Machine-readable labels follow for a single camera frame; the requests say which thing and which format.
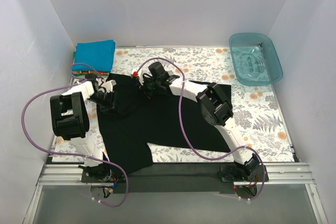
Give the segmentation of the black t shirt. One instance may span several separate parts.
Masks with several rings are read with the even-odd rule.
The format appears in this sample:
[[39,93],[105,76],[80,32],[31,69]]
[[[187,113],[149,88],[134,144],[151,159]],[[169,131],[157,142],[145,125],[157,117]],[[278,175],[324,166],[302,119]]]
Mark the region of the black t shirt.
[[117,113],[102,114],[97,110],[99,131],[110,162],[121,167],[114,173],[131,174],[153,164],[149,144],[187,148],[186,132],[195,149],[227,153],[230,151],[221,134],[202,117],[199,106],[189,99],[182,100],[184,129],[178,117],[179,97],[157,95],[146,99],[139,83],[131,77],[111,73],[115,80]]

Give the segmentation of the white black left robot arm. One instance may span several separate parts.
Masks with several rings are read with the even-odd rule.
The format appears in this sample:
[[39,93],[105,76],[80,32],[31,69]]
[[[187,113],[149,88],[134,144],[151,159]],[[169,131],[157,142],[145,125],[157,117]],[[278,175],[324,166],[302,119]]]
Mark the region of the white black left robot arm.
[[81,169],[89,177],[107,182],[112,178],[112,170],[104,162],[108,160],[107,154],[89,138],[90,121],[85,102],[96,103],[102,111],[112,111],[116,100],[115,81],[99,81],[93,73],[85,78],[86,81],[50,98],[52,129],[56,136],[68,141],[78,154],[83,155]]

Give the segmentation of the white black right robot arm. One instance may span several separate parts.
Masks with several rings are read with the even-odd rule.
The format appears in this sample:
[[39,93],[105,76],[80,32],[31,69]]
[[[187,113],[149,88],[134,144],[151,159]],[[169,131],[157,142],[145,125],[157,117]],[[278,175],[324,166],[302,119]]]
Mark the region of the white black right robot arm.
[[160,57],[154,58],[154,63],[149,66],[150,76],[142,73],[142,67],[132,71],[131,76],[139,80],[140,88],[148,94],[158,91],[178,96],[178,119],[182,130],[184,129],[182,100],[189,99],[196,102],[203,119],[219,131],[230,149],[229,153],[217,157],[217,160],[231,155],[236,166],[233,179],[264,183],[266,168],[259,154],[237,137],[238,129],[233,120],[232,103],[219,84],[197,84],[187,81],[185,75],[169,74],[160,60]]

